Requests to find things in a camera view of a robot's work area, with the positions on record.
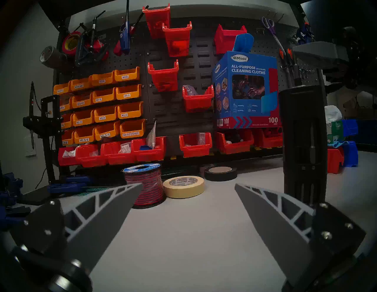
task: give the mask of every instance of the plastic bag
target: plastic bag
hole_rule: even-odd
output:
[[[68,157],[76,157],[76,149],[80,147],[81,145],[77,146],[75,149],[72,151],[64,151],[63,153],[63,158],[68,158]]]
[[[131,153],[131,142],[120,144],[118,153]]]
[[[156,145],[156,121],[153,126],[153,129],[149,132],[147,139],[146,139],[147,145],[151,148],[154,149]]]
[[[205,133],[198,133],[198,145],[205,145]]]
[[[184,88],[187,90],[187,95],[198,95],[195,88],[191,85],[183,85]]]
[[[342,113],[335,105],[325,106],[326,123],[335,122],[342,119]]]

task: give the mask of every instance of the masking tape roll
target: masking tape roll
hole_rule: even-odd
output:
[[[163,187],[167,197],[191,198],[204,191],[204,179],[199,176],[178,176],[164,181]]]

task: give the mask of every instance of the black tape roll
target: black tape roll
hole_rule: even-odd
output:
[[[237,169],[228,166],[211,167],[204,172],[204,177],[212,182],[225,182],[237,177]]]

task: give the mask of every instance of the pegboard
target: pegboard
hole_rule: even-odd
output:
[[[214,121],[215,113],[207,110],[200,113],[186,113],[182,97],[182,85],[192,85],[198,94],[203,94],[212,84],[212,68],[223,56],[216,55],[216,47],[213,38],[219,24],[223,29],[239,30],[245,25],[247,32],[254,37],[254,46],[250,53],[276,57],[279,79],[279,91],[288,88],[286,72],[280,67],[282,65],[279,57],[279,46],[267,29],[262,28],[260,20],[228,17],[193,17],[173,18],[171,28],[186,27],[192,22],[190,34],[190,49],[186,57],[169,57],[166,42],[164,39],[152,40],[145,22],[139,23],[136,33],[131,38],[131,51],[129,55],[120,57],[114,55],[113,48],[119,38],[119,27],[104,31],[98,31],[97,35],[103,43],[109,44],[109,57],[106,61],[84,65],[75,68],[71,74],[59,75],[59,83],[68,82],[70,79],[85,78],[92,74],[108,73],[112,70],[124,70],[140,67],[140,80],[134,82],[118,83],[115,86],[126,86],[141,83],[142,96],[138,99],[113,101],[106,104],[92,105],[91,107],[102,107],[125,102],[144,101],[143,118],[147,119],[147,128],[150,129],[157,120],[156,135],[167,136],[167,156],[182,155],[179,149],[178,135],[195,132],[212,132],[216,129]],[[276,35],[283,47],[291,47],[288,38],[294,35],[297,28],[285,24],[276,24]],[[155,88],[152,77],[147,72],[147,64],[153,64],[156,70],[169,69],[173,67],[174,61],[178,59],[178,90],[175,92],[160,93]],[[315,70],[298,60],[300,68]],[[319,84],[316,72],[308,72],[308,78],[303,80],[303,85]]]

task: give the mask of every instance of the scissors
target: scissors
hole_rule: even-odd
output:
[[[279,45],[279,47],[281,48],[282,52],[284,55],[286,55],[285,53],[285,49],[283,48],[282,44],[279,42],[277,36],[276,36],[276,32],[275,32],[275,23],[272,19],[267,19],[266,17],[262,17],[262,24],[265,28],[267,28],[270,33],[273,35],[274,39],[276,40],[277,44]]]

